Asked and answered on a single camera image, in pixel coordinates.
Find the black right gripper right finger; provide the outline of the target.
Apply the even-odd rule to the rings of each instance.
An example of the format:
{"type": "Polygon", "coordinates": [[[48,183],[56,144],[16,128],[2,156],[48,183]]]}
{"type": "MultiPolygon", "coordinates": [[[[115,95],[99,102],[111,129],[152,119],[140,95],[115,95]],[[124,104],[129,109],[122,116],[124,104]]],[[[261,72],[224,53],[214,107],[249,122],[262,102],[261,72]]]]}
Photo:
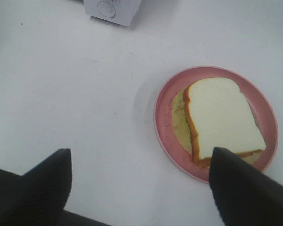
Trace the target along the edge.
{"type": "Polygon", "coordinates": [[[215,147],[209,185],[226,226],[283,226],[283,185],[215,147]]]}

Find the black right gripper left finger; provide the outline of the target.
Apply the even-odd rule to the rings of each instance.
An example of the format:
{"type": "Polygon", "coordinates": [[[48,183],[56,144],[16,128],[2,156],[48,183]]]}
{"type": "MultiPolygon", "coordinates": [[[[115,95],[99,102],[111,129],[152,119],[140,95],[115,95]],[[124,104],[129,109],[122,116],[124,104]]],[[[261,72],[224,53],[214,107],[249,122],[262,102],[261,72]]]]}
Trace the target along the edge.
{"type": "Polygon", "coordinates": [[[0,226],[56,226],[72,187],[70,149],[19,176],[0,169],[0,226]]]}

